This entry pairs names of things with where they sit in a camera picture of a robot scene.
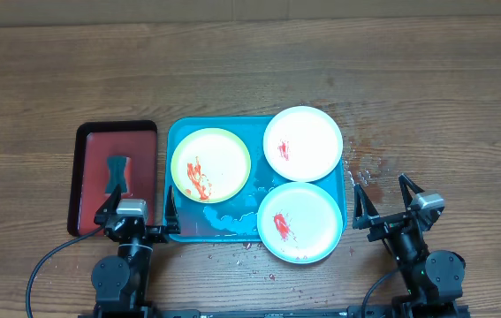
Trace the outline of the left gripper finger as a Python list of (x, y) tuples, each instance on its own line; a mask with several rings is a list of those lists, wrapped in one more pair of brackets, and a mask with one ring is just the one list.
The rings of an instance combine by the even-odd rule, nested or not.
[(179, 234), (181, 232), (172, 185), (168, 187), (164, 204), (163, 220), (165, 221), (165, 229), (168, 234)]
[(95, 212), (94, 223), (106, 224), (109, 218), (117, 213), (121, 200), (121, 186), (116, 185), (108, 199)]

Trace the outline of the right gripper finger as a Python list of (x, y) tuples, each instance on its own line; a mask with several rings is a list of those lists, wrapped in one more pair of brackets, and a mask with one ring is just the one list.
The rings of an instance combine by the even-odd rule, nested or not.
[(416, 185), (405, 173), (399, 176), (399, 186), (406, 210), (419, 211), (421, 206), (419, 200), (416, 199), (416, 195), (423, 193), (424, 190)]
[(356, 184), (353, 190), (353, 228), (371, 227), (380, 218), (380, 215), (360, 184)]

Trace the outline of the green and orange sponge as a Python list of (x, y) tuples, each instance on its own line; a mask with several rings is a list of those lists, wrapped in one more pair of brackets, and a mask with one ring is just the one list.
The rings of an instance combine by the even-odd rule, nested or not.
[(132, 197), (132, 159), (128, 156), (114, 155), (107, 158), (109, 181), (105, 194), (110, 195), (119, 186), (122, 198)]

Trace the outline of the light blue rimmed plate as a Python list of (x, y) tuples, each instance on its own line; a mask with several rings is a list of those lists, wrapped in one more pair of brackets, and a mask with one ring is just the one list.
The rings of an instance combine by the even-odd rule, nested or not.
[(311, 264), (329, 256), (345, 228), (341, 210), (318, 185), (290, 182), (274, 188), (257, 212), (262, 243), (282, 261)]

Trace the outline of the yellow-green rimmed plate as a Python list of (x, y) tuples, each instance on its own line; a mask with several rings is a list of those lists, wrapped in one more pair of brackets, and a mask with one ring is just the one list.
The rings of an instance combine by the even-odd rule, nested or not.
[(187, 198), (200, 203), (229, 200), (245, 186), (250, 170), (246, 144), (222, 128), (188, 134), (171, 156), (173, 184)]

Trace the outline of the white plate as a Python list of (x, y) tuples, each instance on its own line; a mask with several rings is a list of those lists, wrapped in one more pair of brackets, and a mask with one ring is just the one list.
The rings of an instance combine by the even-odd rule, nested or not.
[(276, 114), (263, 134), (263, 153), (283, 178), (312, 182), (328, 176), (343, 154), (336, 121), (322, 110), (295, 106)]

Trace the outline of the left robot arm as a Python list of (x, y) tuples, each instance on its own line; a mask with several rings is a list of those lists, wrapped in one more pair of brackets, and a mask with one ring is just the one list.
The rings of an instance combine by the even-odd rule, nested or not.
[(98, 261), (91, 275), (95, 288), (94, 317), (161, 317), (146, 300), (153, 245), (167, 243), (180, 233), (174, 206), (164, 212), (164, 225), (148, 224), (143, 199), (123, 199), (116, 185), (95, 212), (94, 222), (108, 239), (118, 243), (115, 255)]

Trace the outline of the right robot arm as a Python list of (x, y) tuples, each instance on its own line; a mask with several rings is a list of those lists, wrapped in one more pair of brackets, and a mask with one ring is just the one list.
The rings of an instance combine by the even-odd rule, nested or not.
[[(458, 306), (463, 295), (466, 262), (452, 251), (431, 252), (423, 233), (429, 231), (444, 211), (444, 198), (425, 191), (407, 175), (399, 176), (405, 205), (403, 212), (380, 216), (361, 185), (354, 186), (353, 228), (368, 229), (368, 241), (383, 242), (397, 268), (378, 279), (367, 291), (362, 304), (347, 313), (358, 317), (468, 317), (468, 307)], [(407, 294), (386, 306), (368, 301), (383, 282), (400, 274)]]

